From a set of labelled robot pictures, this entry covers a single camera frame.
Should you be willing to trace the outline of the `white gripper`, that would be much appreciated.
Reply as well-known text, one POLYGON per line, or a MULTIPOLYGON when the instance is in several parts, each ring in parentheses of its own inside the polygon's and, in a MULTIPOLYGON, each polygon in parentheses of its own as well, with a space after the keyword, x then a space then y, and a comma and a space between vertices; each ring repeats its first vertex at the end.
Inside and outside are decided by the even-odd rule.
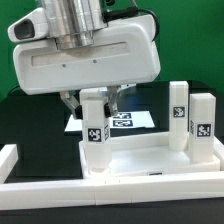
POLYGON ((61 50, 49 36, 46 13, 37 8, 8 28, 20 87, 28 94, 60 92, 74 119, 82 119, 75 92, 107 87, 105 116, 118 113, 121 87, 115 85, 153 81, 160 72, 154 41, 156 25, 150 15, 118 19, 93 32, 89 46, 61 50))

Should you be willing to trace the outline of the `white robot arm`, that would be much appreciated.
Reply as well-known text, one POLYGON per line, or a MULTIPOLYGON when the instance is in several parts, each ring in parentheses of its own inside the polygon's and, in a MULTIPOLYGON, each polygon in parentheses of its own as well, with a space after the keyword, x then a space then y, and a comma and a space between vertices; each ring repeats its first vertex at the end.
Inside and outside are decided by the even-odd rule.
POLYGON ((160 26, 150 10, 108 11, 105 0, 37 0, 38 8, 8 28, 17 44, 13 61, 21 89, 61 94, 78 117, 82 89, 105 87, 105 115, 118 112, 120 87, 152 82, 160 72, 155 39, 160 26))

